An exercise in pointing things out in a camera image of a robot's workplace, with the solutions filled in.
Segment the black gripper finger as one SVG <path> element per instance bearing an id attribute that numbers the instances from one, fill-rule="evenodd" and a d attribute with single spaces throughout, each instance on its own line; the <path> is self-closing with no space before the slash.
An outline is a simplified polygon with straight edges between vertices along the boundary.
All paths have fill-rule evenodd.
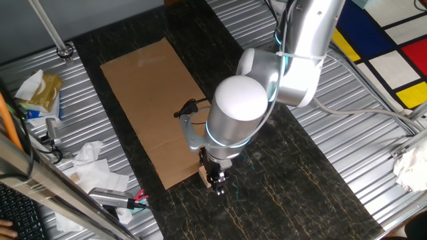
<path id="1" fill-rule="evenodd" d="M 224 187 L 226 186 L 227 180 L 228 180 L 228 174 L 226 172 L 218 173 L 218 181 L 216 183 L 217 195 L 223 195 L 224 194 Z"/>
<path id="2" fill-rule="evenodd" d="M 208 174 L 208 182 L 211 184 L 211 190 L 216 194 L 219 195 L 220 192 L 218 190 L 218 184 L 219 184 L 219 175 L 216 172 L 211 172 Z"/>

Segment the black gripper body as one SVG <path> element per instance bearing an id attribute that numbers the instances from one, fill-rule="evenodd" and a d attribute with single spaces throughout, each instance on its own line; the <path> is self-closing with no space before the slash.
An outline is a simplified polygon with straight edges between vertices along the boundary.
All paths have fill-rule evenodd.
<path id="1" fill-rule="evenodd" d="M 205 148 L 199 150 L 200 163 L 210 177 L 219 177 L 220 173 L 225 173 L 232 166 L 229 159 L 219 160 L 212 157 Z"/>

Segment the person hand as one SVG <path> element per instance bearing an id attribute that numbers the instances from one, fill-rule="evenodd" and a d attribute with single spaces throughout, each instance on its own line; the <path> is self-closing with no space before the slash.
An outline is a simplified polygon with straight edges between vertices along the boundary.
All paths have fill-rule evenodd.
<path id="1" fill-rule="evenodd" d="M 7 220 L 0 220 L 0 238 L 1 240 L 12 240 L 18 236 L 18 233 L 12 230 L 13 223 Z"/>

